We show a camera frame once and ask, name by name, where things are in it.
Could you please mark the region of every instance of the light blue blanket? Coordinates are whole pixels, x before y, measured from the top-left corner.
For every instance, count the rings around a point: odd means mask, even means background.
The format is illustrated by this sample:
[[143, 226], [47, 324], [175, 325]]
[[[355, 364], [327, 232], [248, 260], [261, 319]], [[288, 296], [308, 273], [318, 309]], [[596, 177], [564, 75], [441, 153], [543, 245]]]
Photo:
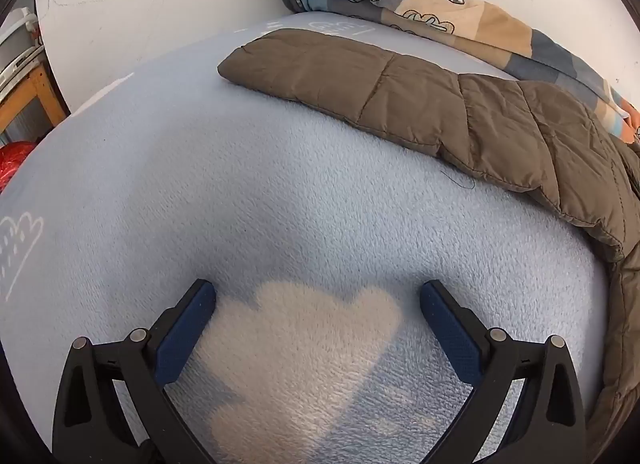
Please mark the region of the light blue blanket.
[[589, 406], [607, 283], [587, 240], [524, 197], [219, 78], [231, 50], [282, 26], [506, 77], [305, 13], [161, 57], [68, 118], [0, 195], [0, 338], [41, 436], [73, 339], [149, 326], [195, 278], [218, 309], [168, 393], [221, 463], [420, 462], [469, 392], [420, 313], [430, 278], [514, 338], [564, 336]]

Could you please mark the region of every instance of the red bag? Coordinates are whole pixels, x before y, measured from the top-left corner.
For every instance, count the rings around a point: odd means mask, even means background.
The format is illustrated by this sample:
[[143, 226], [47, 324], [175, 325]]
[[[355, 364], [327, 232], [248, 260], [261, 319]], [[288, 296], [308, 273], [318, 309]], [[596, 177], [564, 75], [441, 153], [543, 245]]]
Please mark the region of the red bag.
[[34, 142], [19, 140], [0, 148], [0, 192], [35, 147]]

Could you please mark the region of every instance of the metal screw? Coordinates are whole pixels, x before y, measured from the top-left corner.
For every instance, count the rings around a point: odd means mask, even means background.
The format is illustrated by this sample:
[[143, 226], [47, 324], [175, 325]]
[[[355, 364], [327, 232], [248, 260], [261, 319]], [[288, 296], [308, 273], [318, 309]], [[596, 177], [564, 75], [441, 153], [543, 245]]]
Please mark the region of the metal screw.
[[81, 349], [85, 345], [86, 345], [86, 338], [83, 338], [82, 336], [80, 336], [79, 338], [74, 339], [74, 342], [71, 343], [71, 346], [73, 348], [75, 348], [76, 350]]
[[564, 340], [560, 336], [554, 334], [553, 336], [551, 336], [551, 344], [561, 349], [562, 347], [564, 347]]
[[135, 341], [136, 343], [138, 343], [139, 341], [142, 341], [144, 338], [146, 338], [146, 330], [144, 330], [144, 329], [135, 329], [129, 335], [129, 338], [131, 339], [131, 341]]
[[491, 329], [489, 336], [491, 336], [491, 339], [494, 341], [504, 341], [507, 339], [507, 333], [502, 329]]

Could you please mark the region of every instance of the brown quilt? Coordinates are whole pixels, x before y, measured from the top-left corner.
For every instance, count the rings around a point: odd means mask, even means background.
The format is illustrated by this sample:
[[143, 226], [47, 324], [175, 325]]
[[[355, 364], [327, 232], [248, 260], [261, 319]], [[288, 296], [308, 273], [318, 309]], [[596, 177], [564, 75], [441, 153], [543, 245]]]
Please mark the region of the brown quilt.
[[277, 30], [235, 50], [218, 71], [525, 192], [596, 240], [610, 295], [604, 386], [588, 422], [593, 461], [640, 393], [638, 156], [558, 86], [455, 74], [346, 38]]

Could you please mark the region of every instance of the blue gripper pad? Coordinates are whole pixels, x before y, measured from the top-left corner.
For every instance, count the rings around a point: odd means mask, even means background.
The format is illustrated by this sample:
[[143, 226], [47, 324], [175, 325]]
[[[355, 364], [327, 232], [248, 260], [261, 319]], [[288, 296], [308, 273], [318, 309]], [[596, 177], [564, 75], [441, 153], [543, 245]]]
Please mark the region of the blue gripper pad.
[[428, 282], [420, 290], [420, 309], [458, 379], [471, 386], [480, 384], [482, 371], [478, 346], [456, 319], [438, 290]]
[[156, 351], [154, 379], [160, 387], [178, 379], [215, 307], [216, 291], [205, 282]]

